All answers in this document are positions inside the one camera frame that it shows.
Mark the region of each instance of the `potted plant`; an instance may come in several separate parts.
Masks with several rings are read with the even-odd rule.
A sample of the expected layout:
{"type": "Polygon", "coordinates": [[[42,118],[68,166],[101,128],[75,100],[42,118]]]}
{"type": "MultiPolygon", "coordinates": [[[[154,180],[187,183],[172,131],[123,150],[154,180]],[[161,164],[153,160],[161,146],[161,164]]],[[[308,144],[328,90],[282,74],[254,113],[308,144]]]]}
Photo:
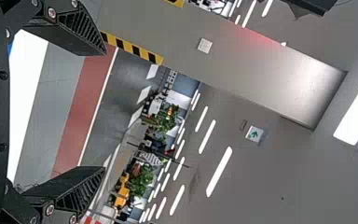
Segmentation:
{"type": "Polygon", "coordinates": [[[147,185],[153,182],[153,178],[153,167],[143,165],[141,172],[137,176],[133,176],[128,183],[131,195],[142,197],[146,192],[147,185]]]}

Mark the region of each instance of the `black machine part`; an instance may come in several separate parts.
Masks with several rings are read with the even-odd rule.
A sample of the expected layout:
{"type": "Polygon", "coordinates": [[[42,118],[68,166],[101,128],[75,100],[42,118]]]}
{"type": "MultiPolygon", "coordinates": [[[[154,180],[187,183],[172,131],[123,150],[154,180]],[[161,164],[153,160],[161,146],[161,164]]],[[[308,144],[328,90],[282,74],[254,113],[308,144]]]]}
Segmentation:
{"type": "MultiPolygon", "coordinates": [[[[32,221],[34,214],[36,214],[35,209],[13,190],[11,183],[7,182],[7,161],[10,149],[10,71],[7,45],[13,41],[14,35],[22,28],[45,38],[47,41],[51,40],[57,46],[77,55],[106,54],[106,47],[100,32],[98,32],[94,21],[90,19],[90,14],[80,2],[76,0],[0,0],[0,217],[11,217],[11,221],[13,221],[1,223],[16,223],[14,219],[17,220],[17,223],[32,221]],[[60,22],[60,18],[63,17],[70,17],[75,26],[69,25],[71,23],[68,21],[66,23],[60,22]],[[15,211],[18,210],[11,206],[13,204],[23,204],[23,211],[30,212],[23,212],[20,217],[17,217],[15,211]]],[[[39,217],[36,219],[38,219],[36,223],[42,221],[39,217]]]]}

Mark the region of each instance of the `red floor stripe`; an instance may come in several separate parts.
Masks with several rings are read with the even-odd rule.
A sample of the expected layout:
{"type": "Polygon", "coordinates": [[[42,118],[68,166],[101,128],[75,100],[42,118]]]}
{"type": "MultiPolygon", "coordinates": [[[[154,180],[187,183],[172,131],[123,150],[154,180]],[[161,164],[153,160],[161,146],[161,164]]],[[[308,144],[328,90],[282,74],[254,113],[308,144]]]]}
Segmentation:
{"type": "Polygon", "coordinates": [[[115,47],[108,47],[108,55],[86,57],[77,82],[68,120],[63,131],[52,177],[77,166],[87,134],[103,90],[115,47]]]}

